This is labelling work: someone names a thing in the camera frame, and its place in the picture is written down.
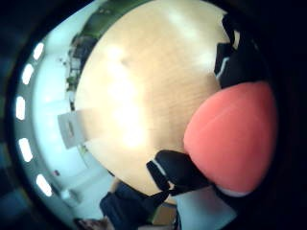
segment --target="pink dome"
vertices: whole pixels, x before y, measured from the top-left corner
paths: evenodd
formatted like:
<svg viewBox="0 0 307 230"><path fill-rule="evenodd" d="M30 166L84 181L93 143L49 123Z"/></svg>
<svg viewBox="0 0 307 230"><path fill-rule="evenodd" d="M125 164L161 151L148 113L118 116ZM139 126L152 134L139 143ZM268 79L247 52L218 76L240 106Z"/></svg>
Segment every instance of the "pink dome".
<svg viewBox="0 0 307 230"><path fill-rule="evenodd" d="M253 191L266 174L275 146L276 108L264 81L228 87L193 115L184 147L201 172L218 186Z"/></svg>

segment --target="ceiling light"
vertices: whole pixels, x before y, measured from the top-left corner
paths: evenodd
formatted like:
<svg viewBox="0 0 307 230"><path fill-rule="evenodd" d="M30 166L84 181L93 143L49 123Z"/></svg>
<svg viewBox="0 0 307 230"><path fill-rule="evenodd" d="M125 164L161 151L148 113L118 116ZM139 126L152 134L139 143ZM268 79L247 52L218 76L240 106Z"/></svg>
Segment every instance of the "ceiling light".
<svg viewBox="0 0 307 230"><path fill-rule="evenodd" d="M32 155L31 149L30 149L30 145L29 145L28 139L27 138L22 138L22 139L20 139L18 141L18 144L19 144L19 147L20 147L23 159L26 162L30 162L32 160L32 158L33 158L33 155Z"/></svg>
<svg viewBox="0 0 307 230"><path fill-rule="evenodd" d="M19 120L25 119L26 102L23 97L18 96L16 99L16 118Z"/></svg>
<svg viewBox="0 0 307 230"><path fill-rule="evenodd" d="M44 44L42 42L39 42L34 50L33 53L33 58L35 58L35 60L39 59L40 55L42 54L42 51L44 49Z"/></svg>
<svg viewBox="0 0 307 230"><path fill-rule="evenodd" d="M50 184L47 182L45 177L42 174L39 174L36 178L36 184L39 187L39 189L46 194L47 196L52 195L52 189Z"/></svg>
<svg viewBox="0 0 307 230"><path fill-rule="evenodd" d="M22 73L22 82L28 84L31 78L32 73L34 72L32 64L27 64Z"/></svg>

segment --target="round wooden table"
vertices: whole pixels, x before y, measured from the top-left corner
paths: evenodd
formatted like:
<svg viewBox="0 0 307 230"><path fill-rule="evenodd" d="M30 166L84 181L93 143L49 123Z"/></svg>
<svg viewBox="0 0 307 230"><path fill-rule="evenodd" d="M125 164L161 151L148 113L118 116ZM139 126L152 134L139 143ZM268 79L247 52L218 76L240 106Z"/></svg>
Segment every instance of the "round wooden table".
<svg viewBox="0 0 307 230"><path fill-rule="evenodd" d="M146 163L184 151L184 130L220 89L216 46L227 42L224 12L199 0L156 0L120 18L84 66L76 109L89 151L134 189L158 192Z"/></svg>

